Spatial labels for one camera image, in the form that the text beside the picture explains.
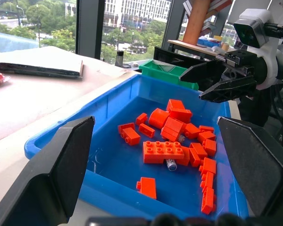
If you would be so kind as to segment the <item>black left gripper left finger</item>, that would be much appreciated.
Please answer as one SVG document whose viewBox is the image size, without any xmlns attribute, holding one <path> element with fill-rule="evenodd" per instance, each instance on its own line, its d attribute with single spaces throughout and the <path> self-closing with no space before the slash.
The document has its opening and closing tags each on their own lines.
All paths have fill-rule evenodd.
<svg viewBox="0 0 283 226">
<path fill-rule="evenodd" d="M 93 116 L 69 121 L 0 201 L 0 226 L 58 226 L 72 217 L 88 162 Z"/>
</svg>

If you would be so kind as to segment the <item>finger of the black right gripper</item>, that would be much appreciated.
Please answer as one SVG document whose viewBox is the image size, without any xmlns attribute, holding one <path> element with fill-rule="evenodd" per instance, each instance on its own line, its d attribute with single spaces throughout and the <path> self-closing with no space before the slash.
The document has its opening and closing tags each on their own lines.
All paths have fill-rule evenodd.
<svg viewBox="0 0 283 226">
<path fill-rule="evenodd" d="M 252 76 L 220 81 L 199 94 L 199 99 L 222 103 L 243 96 L 252 95 L 256 90 L 257 82 Z"/>
<path fill-rule="evenodd" d="M 220 78 L 225 70 L 223 61 L 212 60 L 189 67 L 179 77 L 180 81 L 196 83 L 207 79 Z"/>
</svg>

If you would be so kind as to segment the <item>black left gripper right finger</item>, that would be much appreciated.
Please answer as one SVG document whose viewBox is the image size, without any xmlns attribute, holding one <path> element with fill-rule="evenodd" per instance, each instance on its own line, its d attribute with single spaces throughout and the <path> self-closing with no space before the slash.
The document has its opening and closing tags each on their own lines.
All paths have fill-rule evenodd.
<svg viewBox="0 0 283 226">
<path fill-rule="evenodd" d="M 283 147 L 262 127 L 220 117 L 230 167 L 255 216 L 283 217 Z"/>
</svg>

